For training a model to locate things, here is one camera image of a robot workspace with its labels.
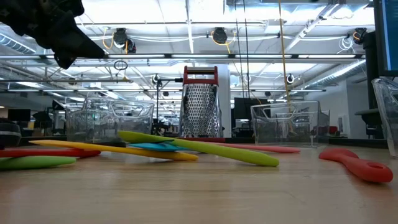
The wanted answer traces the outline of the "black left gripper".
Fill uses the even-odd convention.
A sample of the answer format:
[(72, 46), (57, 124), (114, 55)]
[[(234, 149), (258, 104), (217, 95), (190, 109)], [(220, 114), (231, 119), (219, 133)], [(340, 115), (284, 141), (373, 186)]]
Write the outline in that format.
[(0, 22), (18, 35), (28, 35), (42, 47), (53, 47), (58, 65), (68, 69), (79, 57), (103, 58), (104, 50), (75, 22), (81, 0), (0, 0)]

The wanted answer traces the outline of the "yellow silicone spatula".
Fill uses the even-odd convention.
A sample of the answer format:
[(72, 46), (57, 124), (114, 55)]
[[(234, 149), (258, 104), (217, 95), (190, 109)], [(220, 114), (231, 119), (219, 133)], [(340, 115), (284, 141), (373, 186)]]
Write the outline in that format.
[(32, 144), (41, 146), (58, 146), (58, 147), (69, 147), (75, 149), (83, 149), (86, 151), (107, 151), (107, 152), (118, 152), (125, 154), (132, 154), (136, 156), (153, 157), (158, 159), (169, 159), (174, 161), (197, 161), (198, 156), (188, 154), (184, 152), (164, 152), (164, 151), (151, 151), (147, 149), (140, 149), (136, 147), (116, 147), (116, 146), (104, 146), (99, 144), (88, 144), (83, 142), (71, 142), (71, 141), (58, 141), (58, 140), (33, 140), (29, 141)]

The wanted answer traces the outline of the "blue silicone spatula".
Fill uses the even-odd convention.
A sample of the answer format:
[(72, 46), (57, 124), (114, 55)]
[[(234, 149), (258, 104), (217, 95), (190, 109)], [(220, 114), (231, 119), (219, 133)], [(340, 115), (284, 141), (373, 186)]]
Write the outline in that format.
[(167, 143), (137, 143), (130, 144), (130, 147), (137, 147), (151, 151), (174, 152), (174, 151), (187, 151), (188, 149), (180, 146), (174, 146)]

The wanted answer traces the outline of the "lime green spoon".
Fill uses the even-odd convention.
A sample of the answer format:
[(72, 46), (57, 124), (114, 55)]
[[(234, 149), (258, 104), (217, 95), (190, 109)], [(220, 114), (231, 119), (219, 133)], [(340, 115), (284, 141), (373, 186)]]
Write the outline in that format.
[(205, 143), (200, 141), (189, 141), (186, 139), (169, 138), (151, 134), (137, 133), (134, 131), (118, 131), (118, 136), (133, 144), (167, 142), (171, 145), (183, 147), (191, 151), (204, 152), (237, 161), (247, 162), (259, 166), (277, 167), (279, 160), (267, 154), (247, 149), (237, 149), (228, 146)]

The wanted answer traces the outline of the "pink silicone spatula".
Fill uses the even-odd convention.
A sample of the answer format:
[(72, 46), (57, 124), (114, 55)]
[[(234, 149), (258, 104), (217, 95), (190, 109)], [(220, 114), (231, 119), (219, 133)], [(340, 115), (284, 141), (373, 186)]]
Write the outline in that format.
[(266, 151), (266, 152), (276, 152), (276, 153), (300, 153), (301, 150), (295, 147), (284, 147), (284, 146), (257, 146), (257, 145), (245, 145), (245, 144), (227, 144), (218, 143), (216, 145), (233, 147), (238, 149), (250, 149), (255, 151)]

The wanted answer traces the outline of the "red silicone spoon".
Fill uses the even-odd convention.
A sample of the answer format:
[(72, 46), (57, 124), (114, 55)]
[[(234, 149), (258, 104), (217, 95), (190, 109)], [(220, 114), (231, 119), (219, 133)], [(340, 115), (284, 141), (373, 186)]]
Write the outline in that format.
[(394, 177), (388, 166), (378, 162), (360, 159), (357, 154), (347, 149), (325, 149), (319, 154), (318, 158), (339, 162), (356, 177), (368, 182), (388, 183), (391, 182)]

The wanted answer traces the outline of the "clear plastic bin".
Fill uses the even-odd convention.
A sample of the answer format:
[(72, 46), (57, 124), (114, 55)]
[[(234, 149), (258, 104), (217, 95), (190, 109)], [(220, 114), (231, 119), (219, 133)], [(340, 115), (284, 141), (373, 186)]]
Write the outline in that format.
[(319, 101), (292, 101), (251, 107), (256, 144), (316, 148), (328, 135), (330, 111)]
[(99, 144), (120, 141), (119, 131), (149, 134), (153, 113), (152, 103), (89, 97), (65, 108), (67, 140)]
[(398, 158), (398, 83), (376, 78), (372, 84), (389, 153)]

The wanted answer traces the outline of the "black tripod stand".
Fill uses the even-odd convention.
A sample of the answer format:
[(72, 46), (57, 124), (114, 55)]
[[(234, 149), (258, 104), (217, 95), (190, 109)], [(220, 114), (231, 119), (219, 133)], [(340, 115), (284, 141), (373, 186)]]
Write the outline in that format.
[(156, 111), (155, 111), (155, 123), (154, 123), (154, 127), (155, 127), (155, 131), (154, 134), (157, 135), (158, 134), (158, 130), (160, 128), (160, 123), (159, 123), (159, 93), (160, 93), (160, 83), (162, 81), (167, 82), (165, 85), (163, 85), (163, 87), (165, 87), (169, 82), (175, 82), (175, 83), (182, 83), (183, 82), (183, 78), (160, 78), (158, 76), (158, 74), (155, 75), (154, 77), (155, 80), (155, 84), (156, 84)]

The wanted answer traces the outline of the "red silicone spatula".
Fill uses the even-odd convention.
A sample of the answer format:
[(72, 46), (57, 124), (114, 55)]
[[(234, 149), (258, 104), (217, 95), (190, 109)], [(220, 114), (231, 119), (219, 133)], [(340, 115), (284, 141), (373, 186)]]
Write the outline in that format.
[(85, 151), (81, 149), (10, 149), (0, 150), (0, 157), (24, 156), (62, 156), (62, 157), (93, 157), (100, 151)]

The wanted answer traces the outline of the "green silicone spatula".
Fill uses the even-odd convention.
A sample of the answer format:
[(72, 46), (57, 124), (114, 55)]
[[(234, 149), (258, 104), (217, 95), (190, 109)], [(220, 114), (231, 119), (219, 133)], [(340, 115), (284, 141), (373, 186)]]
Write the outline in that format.
[(0, 171), (44, 169), (56, 166), (74, 164), (74, 157), (59, 156), (24, 156), (0, 158)]

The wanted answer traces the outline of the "long ceiling light strip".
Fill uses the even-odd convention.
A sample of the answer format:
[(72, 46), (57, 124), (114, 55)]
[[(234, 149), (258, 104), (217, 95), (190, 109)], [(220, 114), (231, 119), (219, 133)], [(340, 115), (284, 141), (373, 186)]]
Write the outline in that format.
[(365, 54), (111, 54), (102, 59), (365, 59)]

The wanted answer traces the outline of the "red steel box grater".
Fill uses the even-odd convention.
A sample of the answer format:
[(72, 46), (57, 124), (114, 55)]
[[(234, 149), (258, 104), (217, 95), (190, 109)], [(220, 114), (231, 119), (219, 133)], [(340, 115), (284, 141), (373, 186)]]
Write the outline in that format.
[(181, 138), (222, 138), (218, 68), (184, 67), (180, 106)]

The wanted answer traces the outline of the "white building column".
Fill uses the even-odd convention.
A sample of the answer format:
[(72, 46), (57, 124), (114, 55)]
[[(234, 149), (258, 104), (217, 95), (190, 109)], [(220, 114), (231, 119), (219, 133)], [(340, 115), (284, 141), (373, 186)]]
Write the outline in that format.
[(218, 95), (220, 100), (221, 124), (224, 128), (223, 137), (231, 137), (231, 93), (230, 72), (227, 64), (218, 64)]

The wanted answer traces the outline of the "black background screen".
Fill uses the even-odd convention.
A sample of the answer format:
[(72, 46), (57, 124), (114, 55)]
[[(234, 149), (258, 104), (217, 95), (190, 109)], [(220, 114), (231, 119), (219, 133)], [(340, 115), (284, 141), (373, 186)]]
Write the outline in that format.
[(249, 129), (252, 129), (252, 115), (251, 107), (257, 105), (268, 104), (269, 100), (256, 98), (234, 98), (233, 115), (234, 121), (242, 124), (247, 124)]

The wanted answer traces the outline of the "black monitor pole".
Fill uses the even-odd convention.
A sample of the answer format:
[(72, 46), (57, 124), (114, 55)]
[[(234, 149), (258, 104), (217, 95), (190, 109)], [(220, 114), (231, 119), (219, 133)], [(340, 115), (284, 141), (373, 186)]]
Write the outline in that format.
[(369, 109), (377, 108), (377, 101), (374, 93), (372, 81), (379, 77), (376, 33), (370, 32), (364, 36), (363, 49), (366, 56), (366, 77), (368, 87), (368, 104)]

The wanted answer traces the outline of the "black computer monitor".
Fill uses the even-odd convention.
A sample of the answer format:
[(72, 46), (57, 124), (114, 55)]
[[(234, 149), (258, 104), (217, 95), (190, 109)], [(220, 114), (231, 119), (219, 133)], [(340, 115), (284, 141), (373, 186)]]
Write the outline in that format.
[(398, 77), (398, 0), (374, 0), (379, 75)]

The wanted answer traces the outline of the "silver ceiling duct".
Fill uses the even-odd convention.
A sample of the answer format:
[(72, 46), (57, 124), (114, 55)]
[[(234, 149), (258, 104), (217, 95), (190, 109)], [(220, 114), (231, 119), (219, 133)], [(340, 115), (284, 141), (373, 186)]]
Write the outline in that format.
[(366, 60), (356, 60), (352, 63), (338, 65), (306, 83), (302, 89), (311, 89), (316, 86), (328, 86), (338, 83), (359, 73), (366, 73)]

